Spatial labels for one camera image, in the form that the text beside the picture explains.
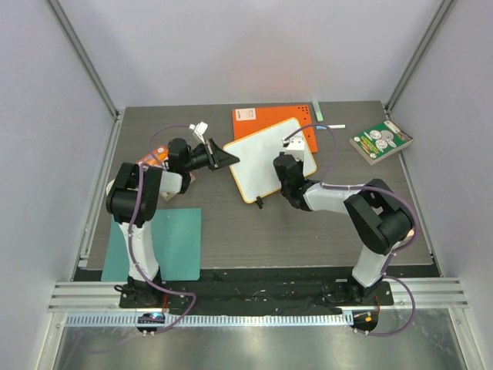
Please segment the yellow-framed whiteboard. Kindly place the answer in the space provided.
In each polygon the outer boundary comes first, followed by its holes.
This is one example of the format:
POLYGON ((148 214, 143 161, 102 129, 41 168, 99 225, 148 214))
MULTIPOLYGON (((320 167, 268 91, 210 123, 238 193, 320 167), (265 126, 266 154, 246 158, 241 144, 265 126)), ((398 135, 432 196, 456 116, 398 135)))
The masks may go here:
POLYGON ((273 160, 283 151, 283 139, 299 128, 299 121, 289 118, 223 146, 240 159, 230 171, 245 203, 252 204, 281 188, 273 160))

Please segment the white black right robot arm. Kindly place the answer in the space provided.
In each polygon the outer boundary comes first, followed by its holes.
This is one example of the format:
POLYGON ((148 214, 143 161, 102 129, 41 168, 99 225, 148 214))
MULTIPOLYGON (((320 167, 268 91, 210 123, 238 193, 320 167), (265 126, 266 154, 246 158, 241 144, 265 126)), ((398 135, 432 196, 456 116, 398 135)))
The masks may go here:
POLYGON ((417 217, 381 179, 363 185, 330 185, 307 179, 302 162, 281 154, 273 160, 281 194, 292 207, 303 211, 346 214, 363 247, 353 267, 343 299, 366 304, 386 273, 392 256, 406 247, 410 232, 417 230, 417 217))

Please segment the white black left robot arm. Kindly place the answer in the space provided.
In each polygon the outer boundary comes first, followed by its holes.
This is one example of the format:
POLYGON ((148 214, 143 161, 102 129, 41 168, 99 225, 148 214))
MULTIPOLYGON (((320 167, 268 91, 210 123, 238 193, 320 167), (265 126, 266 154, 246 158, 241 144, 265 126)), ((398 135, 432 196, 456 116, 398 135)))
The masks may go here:
POLYGON ((122 232, 129 258, 127 282, 115 286, 122 307, 154 308, 165 295, 151 234, 159 195, 185 193, 194 170, 214 171, 239 161, 212 139, 191 147, 183 138, 175 138, 168 144, 163 167, 128 162, 120 166, 106 190, 106 210, 122 232))

